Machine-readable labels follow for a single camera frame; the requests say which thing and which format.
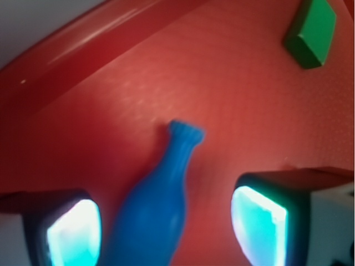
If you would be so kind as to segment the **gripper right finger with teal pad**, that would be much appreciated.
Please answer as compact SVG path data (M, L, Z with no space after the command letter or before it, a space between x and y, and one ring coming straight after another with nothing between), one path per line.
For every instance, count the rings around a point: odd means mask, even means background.
M251 265L353 265L354 173L244 173L232 194L231 222Z

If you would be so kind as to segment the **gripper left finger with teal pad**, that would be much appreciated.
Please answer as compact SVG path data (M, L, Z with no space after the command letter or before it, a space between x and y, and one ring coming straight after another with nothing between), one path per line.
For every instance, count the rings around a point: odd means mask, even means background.
M81 189L1 193L1 265L97 265L102 220Z

